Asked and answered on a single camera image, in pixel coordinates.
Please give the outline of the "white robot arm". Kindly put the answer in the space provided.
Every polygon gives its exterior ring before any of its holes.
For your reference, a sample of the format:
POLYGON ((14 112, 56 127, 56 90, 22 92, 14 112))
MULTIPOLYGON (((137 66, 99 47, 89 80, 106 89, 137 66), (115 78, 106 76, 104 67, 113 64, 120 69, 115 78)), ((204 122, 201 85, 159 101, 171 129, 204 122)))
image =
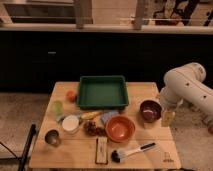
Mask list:
POLYGON ((213 125, 213 89, 203 84, 205 78, 205 68, 196 62, 173 68, 164 75, 165 86, 159 93, 163 127, 171 124, 175 110, 183 100, 204 113, 203 122, 208 127, 213 125))

